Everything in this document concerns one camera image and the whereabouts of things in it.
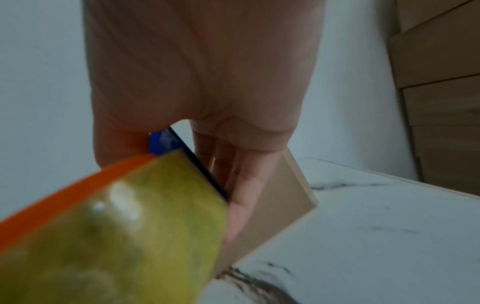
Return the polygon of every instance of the yellow package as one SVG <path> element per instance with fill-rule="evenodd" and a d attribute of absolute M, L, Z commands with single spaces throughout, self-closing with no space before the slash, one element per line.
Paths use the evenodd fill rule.
<path fill-rule="evenodd" d="M 142 155 L 4 220 L 0 303 L 195 303 L 226 226 L 209 178 L 185 149 Z"/>

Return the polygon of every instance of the human hand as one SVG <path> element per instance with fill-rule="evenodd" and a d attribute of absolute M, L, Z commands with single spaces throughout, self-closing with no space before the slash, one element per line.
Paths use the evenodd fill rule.
<path fill-rule="evenodd" d="M 229 192 L 225 243 L 246 225 L 299 119 L 324 0 L 83 0 L 100 166 L 190 119 Z"/>

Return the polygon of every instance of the palm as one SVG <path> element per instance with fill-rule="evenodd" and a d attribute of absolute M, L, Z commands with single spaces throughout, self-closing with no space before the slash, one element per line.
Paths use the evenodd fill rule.
<path fill-rule="evenodd" d="M 231 239 L 298 122 L 320 0 L 84 0 L 100 165 L 190 119 L 197 155 L 231 192 Z"/>

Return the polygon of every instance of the blue edge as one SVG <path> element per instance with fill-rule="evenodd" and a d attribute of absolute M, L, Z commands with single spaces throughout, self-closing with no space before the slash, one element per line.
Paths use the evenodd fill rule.
<path fill-rule="evenodd" d="M 229 197 L 225 189 L 220 187 L 212 174 L 205 169 L 195 154 L 187 147 L 187 145 L 180 139 L 175 131 L 172 130 L 172 128 L 150 134 L 150 147 L 148 149 L 149 153 L 160 156 L 177 149 L 182 149 L 184 151 L 190 161 L 200 170 L 210 184 L 226 201 L 228 201 Z"/>

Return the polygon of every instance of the white marble table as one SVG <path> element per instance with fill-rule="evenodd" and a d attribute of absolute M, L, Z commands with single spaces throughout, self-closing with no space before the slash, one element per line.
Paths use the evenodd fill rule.
<path fill-rule="evenodd" d="M 318 208 L 236 265 L 242 272 L 301 304 L 480 303 L 477 197 L 318 160 L 299 165 Z M 227 277 L 200 303 L 295 303 L 255 290 Z"/>

